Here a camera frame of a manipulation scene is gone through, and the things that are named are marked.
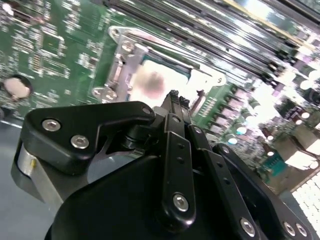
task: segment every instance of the black chip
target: black chip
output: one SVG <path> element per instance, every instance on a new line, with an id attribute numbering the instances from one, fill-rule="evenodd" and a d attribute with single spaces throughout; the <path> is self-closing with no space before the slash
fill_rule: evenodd
<path id="1" fill-rule="evenodd" d="M 89 64 L 94 65 L 94 66 L 97 64 L 97 62 L 98 62 L 98 59 L 93 58 L 93 57 L 91 57 L 89 60 Z"/>

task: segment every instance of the metal cylinder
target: metal cylinder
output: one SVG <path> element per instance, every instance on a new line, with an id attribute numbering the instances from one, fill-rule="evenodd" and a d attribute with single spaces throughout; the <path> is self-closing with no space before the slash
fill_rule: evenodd
<path id="1" fill-rule="evenodd" d="M 272 141 L 274 139 L 274 136 L 272 136 L 271 132 L 268 130 L 268 128 L 264 127 L 261 129 L 261 132 L 263 135 L 268 139 L 269 141 Z"/>
<path id="2" fill-rule="evenodd" d="M 225 138 L 225 140 L 226 140 L 229 144 L 235 145 L 235 144 L 238 143 L 238 140 L 237 140 L 236 136 L 233 135 L 233 134 L 231 134 L 231 133 L 225 135 L 224 138 Z"/>
<path id="3" fill-rule="evenodd" d="M 262 142 L 262 147 L 268 157 L 271 157 L 275 154 L 275 151 L 265 142 Z"/>

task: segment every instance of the black metal bracket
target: black metal bracket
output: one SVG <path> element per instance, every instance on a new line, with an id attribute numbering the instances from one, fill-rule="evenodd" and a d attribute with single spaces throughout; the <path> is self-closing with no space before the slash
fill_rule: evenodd
<path id="1" fill-rule="evenodd" d="M 122 238 L 126 228 L 132 231 L 132 223 L 128 226 L 121 217 L 128 215 L 137 238 L 167 239 L 173 233 L 179 239 L 216 239 L 212 231 L 226 225 L 227 232 L 219 235 L 228 239 L 312 239 L 227 145 L 211 149 L 205 133 L 191 124 L 188 101 L 177 91 L 167 95 L 162 108 L 166 114 L 158 115 L 142 102 L 122 102 L 37 109 L 27 115 L 12 176 L 24 177 L 15 179 L 17 185 L 27 183 L 27 192 L 47 203 L 52 203 L 48 190 L 57 193 L 59 211 L 48 234 L 53 240 Z M 75 145 L 77 135 L 85 140 Z M 158 141 L 150 144 L 155 136 Z M 146 155 L 87 185 L 84 176 L 95 156 L 137 147 L 145 148 Z M 218 209 L 210 201 L 217 201 Z M 212 221 L 212 211 L 223 224 Z M 146 225 L 154 217 L 160 230 Z M 84 230 L 89 235 L 79 237 Z"/>
<path id="2" fill-rule="evenodd" d="M 72 107 L 40 108 L 28 113 L 23 122 L 21 140 L 25 149 L 68 175 L 85 172 L 97 154 L 100 138 L 114 136 L 135 125 L 148 125 L 155 120 L 154 111 L 142 102 L 124 102 Z M 60 125 L 46 130 L 46 120 Z M 74 147 L 72 138 L 84 136 L 88 146 Z"/>

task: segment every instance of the mounting hole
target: mounting hole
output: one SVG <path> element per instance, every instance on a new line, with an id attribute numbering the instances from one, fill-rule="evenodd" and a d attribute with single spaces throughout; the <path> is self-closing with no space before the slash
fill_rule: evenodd
<path id="1" fill-rule="evenodd" d="M 151 113 L 151 111 L 148 109 L 148 108 L 142 108 L 142 111 L 144 111 L 146 114 L 150 114 Z"/>
<path id="2" fill-rule="evenodd" d="M 177 116 L 173 116 L 172 118 L 173 118 L 173 120 L 174 120 L 175 122 L 177 122 L 177 123 L 180 123 L 180 122 L 181 122 L 181 120 L 180 120 Z"/>
<path id="3" fill-rule="evenodd" d="M 177 160 L 178 160 L 178 162 L 180 163 L 180 164 L 184 164 L 185 163 L 185 160 L 182 158 L 182 157 L 177 157 L 176 158 Z"/>
<path id="4" fill-rule="evenodd" d="M 224 181 L 224 182 L 225 182 L 225 184 L 227 184 L 227 185 L 230 185 L 230 184 L 231 184 L 231 183 L 230 183 L 230 181 L 229 181 L 229 179 L 228 179 L 228 178 L 226 178 L 226 177 L 223 179 L 223 181 Z"/>
<path id="5" fill-rule="evenodd" d="M 120 36 L 119 30 L 116 29 L 116 28 L 112 29 L 111 33 L 112 33 L 112 35 L 113 35 L 115 38 L 117 38 L 117 37 Z"/>

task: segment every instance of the electrolytic capacitor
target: electrolytic capacitor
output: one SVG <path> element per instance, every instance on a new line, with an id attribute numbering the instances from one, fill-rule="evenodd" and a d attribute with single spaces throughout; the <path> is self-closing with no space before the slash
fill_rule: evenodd
<path id="1" fill-rule="evenodd" d="M 262 142 L 261 144 L 267 156 L 272 157 L 275 154 L 275 151 L 268 144 L 265 142 Z"/>
<path id="2" fill-rule="evenodd" d="M 233 128 L 237 135 L 244 135 L 247 132 L 246 126 L 243 125 L 241 122 L 237 122 L 235 125 L 233 125 Z"/>
<path id="3" fill-rule="evenodd" d="M 303 123 L 302 119 L 299 117 L 299 115 L 295 115 L 293 118 L 292 118 L 292 121 L 296 124 L 296 125 L 300 125 Z"/>
<path id="4" fill-rule="evenodd" d="M 306 75 L 311 81 L 315 81 L 320 78 L 320 71 L 310 66 L 304 67 L 302 74 Z"/>
<path id="5" fill-rule="evenodd" d="M 263 135 L 268 139 L 269 141 L 272 141 L 274 139 L 274 136 L 272 136 L 271 132 L 268 130 L 268 128 L 264 127 L 261 129 L 261 132 Z"/>
<path id="6" fill-rule="evenodd" d="M 260 110 L 261 110 L 261 104 L 258 102 L 258 101 L 256 101 L 256 100 L 254 100 L 254 101 L 252 101 L 251 103 L 250 103 L 250 106 L 253 108 L 253 110 L 256 112 L 256 113 L 259 113 L 260 112 Z"/>
<path id="7" fill-rule="evenodd" d="M 254 116 L 249 111 L 244 111 L 241 115 L 246 122 L 252 122 L 254 119 Z"/>
<path id="8" fill-rule="evenodd" d="M 225 138 L 226 142 L 228 142 L 229 144 L 235 145 L 238 143 L 236 136 L 231 133 L 225 135 L 224 138 Z"/>
<path id="9" fill-rule="evenodd" d="M 297 76 L 293 82 L 302 90 L 307 90 L 314 85 L 314 81 L 305 79 L 303 76 Z"/>

